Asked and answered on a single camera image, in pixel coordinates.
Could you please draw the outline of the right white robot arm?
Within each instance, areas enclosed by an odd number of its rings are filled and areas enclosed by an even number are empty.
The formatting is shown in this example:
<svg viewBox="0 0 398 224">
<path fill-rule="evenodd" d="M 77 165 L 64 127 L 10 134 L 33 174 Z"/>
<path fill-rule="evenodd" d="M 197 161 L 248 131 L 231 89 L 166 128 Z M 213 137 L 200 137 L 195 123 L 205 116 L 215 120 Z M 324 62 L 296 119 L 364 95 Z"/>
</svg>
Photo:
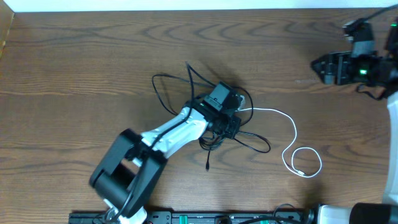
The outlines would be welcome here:
<svg viewBox="0 0 398 224">
<path fill-rule="evenodd" d="M 356 203 L 351 208 L 320 205 L 314 223 L 397 223 L 397 22 L 394 21 L 385 43 L 387 54 L 374 49 L 371 24 L 365 18 L 343 26 L 352 49 L 331 52 L 311 62 L 311 69 L 326 85 L 357 84 L 361 88 L 381 87 L 382 93 L 367 95 L 376 101 L 386 100 L 391 122 L 389 169 L 381 203 Z"/>
</svg>

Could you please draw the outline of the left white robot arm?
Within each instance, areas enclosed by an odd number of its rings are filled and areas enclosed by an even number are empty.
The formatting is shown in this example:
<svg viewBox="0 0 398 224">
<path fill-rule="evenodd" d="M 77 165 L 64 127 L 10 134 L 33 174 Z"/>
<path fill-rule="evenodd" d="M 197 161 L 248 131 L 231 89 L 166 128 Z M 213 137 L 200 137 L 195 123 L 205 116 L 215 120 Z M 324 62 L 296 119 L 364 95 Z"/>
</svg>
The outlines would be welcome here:
<svg viewBox="0 0 398 224">
<path fill-rule="evenodd" d="M 232 139 L 241 120 L 235 112 L 245 97 L 219 82 L 208 95 L 192 96 L 181 112 L 151 131 L 119 134 L 92 173 L 89 183 L 108 204 L 105 223 L 144 223 L 148 201 L 169 157 L 206 131 Z"/>
</svg>

